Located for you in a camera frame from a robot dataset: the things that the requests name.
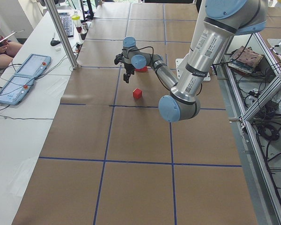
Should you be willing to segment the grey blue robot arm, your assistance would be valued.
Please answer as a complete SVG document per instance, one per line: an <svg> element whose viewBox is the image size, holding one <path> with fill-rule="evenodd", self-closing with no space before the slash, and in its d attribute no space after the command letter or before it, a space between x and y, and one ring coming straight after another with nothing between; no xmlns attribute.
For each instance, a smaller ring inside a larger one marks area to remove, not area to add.
<svg viewBox="0 0 281 225"><path fill-rule="evenodd" d="M230 37L260 32L265 28L266 0L203 0L196 21L184 69L176 78L158 54L142 52L133 37L123 40L122 52L114 63L123 63L125 82L135 69L151 67L169 90L158 103L160 115L168 122L187 120L200 111L197 90L207 76L219 52Z"/></svg>

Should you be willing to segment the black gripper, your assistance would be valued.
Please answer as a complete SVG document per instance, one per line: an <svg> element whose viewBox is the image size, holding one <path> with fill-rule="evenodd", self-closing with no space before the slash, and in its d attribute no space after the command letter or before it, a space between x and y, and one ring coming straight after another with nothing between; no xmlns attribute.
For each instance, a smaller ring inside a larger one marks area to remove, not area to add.
<svg viewBox="0 0 281 225"><path fill-rule="evenodd" d="M123 74L123 80L128 83L131 75L134 75L135 67L130 63L124 62L124 68L126 70L126 73Z"/></svg>

